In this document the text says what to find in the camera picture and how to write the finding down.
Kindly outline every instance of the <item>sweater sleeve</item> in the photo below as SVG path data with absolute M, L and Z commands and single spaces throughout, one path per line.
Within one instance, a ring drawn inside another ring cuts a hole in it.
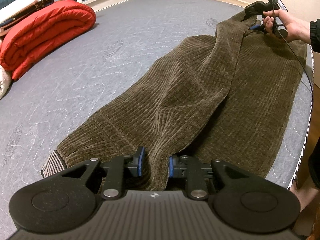
M 320 52 L 320 19 L 310 22 L 310 40 L 313 51 Z
M 320 139 L 309 157 L 308 166 L 313 183 L 320 189 Z

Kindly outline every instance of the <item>wooden floor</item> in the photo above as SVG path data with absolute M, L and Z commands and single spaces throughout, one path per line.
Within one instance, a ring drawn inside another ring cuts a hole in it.
M 310 131 L 307 139 L 306 148 L 304 151 L 301 166 L 298 171 L 299 184 L 298 188 L 309 176 L 308 158 L 312 154 L 313 149 L 320 137 L 320 88 L 314 86 L 314 104 L 311 114 Z M 310 203 L 300 214 L 297 220 L 294 231 L 297 234 L 308 236 L 311 232 L 313 221 L 316 215 L 316 209 L 320 203 L 320 195 Z

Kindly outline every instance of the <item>ribbed knit fabric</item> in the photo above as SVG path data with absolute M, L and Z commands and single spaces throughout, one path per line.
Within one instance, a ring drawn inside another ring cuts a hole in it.
M 66 163 L 62 160 L 60 154 L 57 150 L 53 151 L 44 166 L 41 169 L 42 177 L 46 178 L 67 168 Z
M 135 187 L 163 190 L 169 156 L 183 151 L 268 173 L 279 150 L 301 67 L 285 44 L 248 31 L 244 12 L 216 35 L 186 38 L 125 93 L 67 136 L 57 152 L 67 167 L 147 149 Z M 291 45 L 304 62 L 306 45 Z

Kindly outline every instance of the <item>red folded comforter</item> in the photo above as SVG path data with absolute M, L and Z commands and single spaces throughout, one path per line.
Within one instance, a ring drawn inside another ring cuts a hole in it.
M 18 80 L 49 52 L 89 30 L 96 21 L 87 5 L 57 1 L 15 25 L 0 49 L 0 65 Z

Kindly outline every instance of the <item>black cable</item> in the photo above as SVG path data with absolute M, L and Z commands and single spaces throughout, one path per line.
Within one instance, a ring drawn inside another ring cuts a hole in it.
M 273 18 L 275 19 L 275 26 L 277 26 L 277 22 L 276 22 L 276 14 L 275 14 L 275 8 L 274 8 L 274 0 L 272 1 L 272 12 L 273 12 Z M 293 51 L 293 49 L 291 48 L 291 46 L 289 45 L 289 43 L 285 40 L 285 38 L 282 36 L 281 32 L 278 30 L 278 33 L 280 34 L 280 36 L 282 37 L 282 39 L 285 41 L 285 43 L 289 46 L 289 48 L 291 49 L 291 51 L 293 52 L 293 54 L 296 56 L 297 60 L 299 61 L 303 71 L 305 72 L 307 78 L 308 78 L 308 81 L 309 81 L 309 84 L 310 84 L 310 89 L 311 89 L 311 109 L 313 108 L 313 85 L 311 83 L 311 80 L 308 76 L 308 73 L 305 69 L 305 67 L 303 66 L 302 62 L 300 61 L 300 59 L 298 58 L 298 56 L 296 55 L 296 53 Z

